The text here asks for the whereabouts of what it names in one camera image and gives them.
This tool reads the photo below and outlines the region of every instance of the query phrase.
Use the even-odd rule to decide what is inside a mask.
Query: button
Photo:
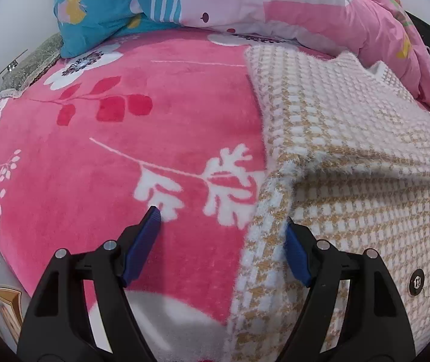
[[[411,275],[411,280],[409,281],[409,292],[412,296],[418,295],[424,287],[424,271],[419,268],[413,272]]]

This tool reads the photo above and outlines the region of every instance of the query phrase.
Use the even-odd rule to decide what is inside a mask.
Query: blanket
[[[430,340],[430,114],[385,64],[366,71],[275,46],[246,52],[269,175],[245,238],[225,360],[275,360],[306,292],[283,253],[286,218],[340,250],[379,251],[405,305],[416,351]],[[409,293],[422,269],[423,291]],[[324,349],[340,334],[341,282]]]
[[[383,61],[430,107],[430,56],[398,0],[56,0],[54,12],[62,57],[110,36],[178,25],[256,33],[333,57],[348,49],[367,68]]]

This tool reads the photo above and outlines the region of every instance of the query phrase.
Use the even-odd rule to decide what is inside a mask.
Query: houndstooth garment
[[[282,47],[246,52],[269,175],[245,238],[224,360],[275,361],[307,295],[287,266],[286,218],[339,250],[379,251],[402,297],[416,351],[430,341],[430,113],[379,62],[322,61]],[[409,294],[411,274],[423,292]],[[323,350],[342,327],[341,282]]]

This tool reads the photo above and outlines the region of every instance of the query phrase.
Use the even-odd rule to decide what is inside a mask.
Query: blue rubber pad
[[[285,244],[283,247],[294,278],[300,280],[306,287],[309,287],[312,282],[312,276],[308,269],[307,253],[297,240],[290,224],[287,225],[287,229],[285,231]]]
[[[140,276],[148,254],[156,241],[161,228],[161,213],[155,209],[136,237],[126,255],[125,270],[123,272],[123,286],[126,287]]]

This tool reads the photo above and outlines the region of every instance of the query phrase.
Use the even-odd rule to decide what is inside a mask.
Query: yellow spot
[[[80,7],[81,0],[66,0],[66,14],[69,15],[69,23],[71,24],[79,24],[83,21],[86,16],[86,12],[84,12]]]
[[[411,51],[411,48],[411,41],[409,40],[407,35],[404,35],[404,45],[402,46],[402,50],[400,52],[397,52],[396,56],[398,58],[407,58],[409,52]]]
[[[136,28],[141,23],[141,13],[138,13],[137,15],[133,16],[133,18],[130,20],[130,22],[127,24],[127,28]]]

